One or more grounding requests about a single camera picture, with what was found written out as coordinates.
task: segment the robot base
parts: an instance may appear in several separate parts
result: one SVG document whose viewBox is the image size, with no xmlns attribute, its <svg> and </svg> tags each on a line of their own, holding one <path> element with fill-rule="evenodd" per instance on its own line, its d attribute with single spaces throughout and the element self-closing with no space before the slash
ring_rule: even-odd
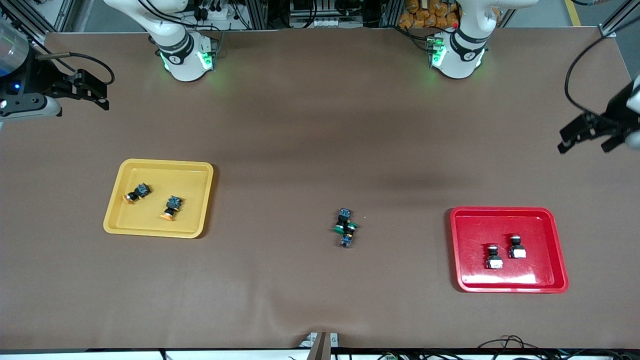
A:
<svg viewBox="0 0 640 360">
<path fill-rule="evenodd" d="M 458 53 L 453 51 L 451 47 L 451 37 L 446 31 L 434 35 L 433 54 L 429 54 L 429 60 L 432 67 L 440 70 L 442 74 L 452 79 L 464 79 L 469 77 L 480 66 L 484 50 L 478 55 L 468 53 L 468 57 L 473 56 L 470 61 L 463 60 Z"/>
<path fill-rule="evenodd" d="M 174 64 L 162 56 L 164 67 L 179 81 L 200 79 L 207 71 L 215 71 L 219 42 L 196 31 L 189 31 L 193 37 L 193 50 L 181 64 Z"/>
</svg>

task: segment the brown table surface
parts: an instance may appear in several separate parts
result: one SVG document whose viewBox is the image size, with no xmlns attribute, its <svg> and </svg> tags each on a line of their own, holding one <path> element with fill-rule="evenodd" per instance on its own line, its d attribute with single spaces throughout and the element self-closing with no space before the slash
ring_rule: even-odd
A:
<svg viewBox="0 0 640 360">
<path fill-rule="evenodd" d="M 347 347 L 637 347 L 639 155 L 556 149 L 579 114 L 566 69 L 597 33 L 498 30 L 463 81 L 391 29 L 230 33 L 194 83 L 144 34 L 50 35 L 117 81 L 110 111 L 65 99 L 64 117 L 0 133 L 0 348 L 291 347 L 318 330 Z M 607 40 L 572 91 L 601 111 L 628 81 Z M 216 166 L 200 239 L 104 232 L 128 158 Z M 569 290 L 458 290 L 460 205 L 551 210 Z M 330 230 L 342 206 L 362 226 L 350 250 Z"/>
</svg>

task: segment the yellow floor tape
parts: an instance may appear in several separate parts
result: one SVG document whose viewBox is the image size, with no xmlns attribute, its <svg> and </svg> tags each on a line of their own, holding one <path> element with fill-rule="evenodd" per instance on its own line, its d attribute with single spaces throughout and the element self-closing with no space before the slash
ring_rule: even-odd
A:
<svg viewBox="0 0 640 360">
<path fill-rule="evenodd" d="M 578 12 L 575 11 L 575 4 L 571 0 L 564 0 L 564 3 L 566 5 L 566 11 L 569 12 L 569 18 L 571 18 L 571 24 L 573 26 L 582 26 Z"/>
</svg>

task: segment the small toy figurine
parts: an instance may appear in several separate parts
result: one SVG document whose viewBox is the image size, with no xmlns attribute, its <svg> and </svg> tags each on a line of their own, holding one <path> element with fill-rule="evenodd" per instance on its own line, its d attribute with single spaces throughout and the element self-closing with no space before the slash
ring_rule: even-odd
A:
<svg viewBox="0 0 640 360">
<path fill-rule="evenodd" d="M 166 203 L 166 210 L 164 211 L 164 214 L 160 215 L 160 217 L 168 221 L 173 221 L 173 216 L 175 215 L 175 212 L 178 211 L 181 206 L 182 206 L 182 199 L 172 195 L 169 198 L 169 201 Z"/>
<path fill-rule="evenodd" d="M 351 210 L 341 208 L 340 212 L 338 213 L 338 222 L 335 223 L 335 226 L 333 227 L 333 231 L 341 235 L 346 234 L 347 231 L 345 230 L 345 228 L 349 227 L 349 224 L 353 224 L 354 226 L 352 227 L 353 227 L 353 230 L 355 230 L 355 228 L 357 228 L 358 225 L 350 222 L 349 221 L 350 218 L 351 218 Z"/>
<path fill-rule="evenodd" d="M 344 234 L 342 235 L 342 239 L 340 239 L 340 246 L 348 249 L 351 246 L 351 238 L 352 234 Z"/>
<path fill-rule="evenodd" d="M 340 246 L 347 249 L 351 246 L 353 234 L 356 232 L 356 229 L 358 229 L 358 224 L 351 222 L 349 220 L 350 218 L 351 210 L 341 208 L 338 212 L 338 222 L 333 227 L 333 231 L 342 235 Z"/>
<path fill-rule="evenodd" d="M 486 267 L 489 269 L 501 269 L 502 258 L 498 256 L 498 245 L 489 245 L 486 249 L 489 253 L 489 256 L 486 258 Z"/>
<path fill-rule="evenodd" d="M 129 204 L 133 204 L 134 201 L 143 198 L 151 193 L 151 189 L 145 183 L 141 183 L 138 187 L 127 195 L 122 195 L 122 198 Z"/>
<path fill-rule="evenodd" d="M 524 259 L 527 257 L 527 251 L 524 246 L 520 244 L 520 234 L 511 234 L 509 238 L 511 240 L 511 248 L 509 250 L 509 257 L 512 259 Z"/>
</svg>

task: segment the red tray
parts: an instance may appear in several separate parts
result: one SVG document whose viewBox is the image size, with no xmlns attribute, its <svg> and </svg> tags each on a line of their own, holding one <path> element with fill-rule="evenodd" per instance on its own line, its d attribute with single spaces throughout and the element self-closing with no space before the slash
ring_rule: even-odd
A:
<svg viewBox="0 0 640 360">
<path fill-rule="evenodd" d="M 513 233 L 525 259 L 509 258 Z M 563 293 L 569 288 L 556 221 L 545 208 L 460 206 L 451 211 L 458 284 L 476 293 Z M 502 269 L 486 268 L 487 246 L 497 244 Z"/>
</svg>

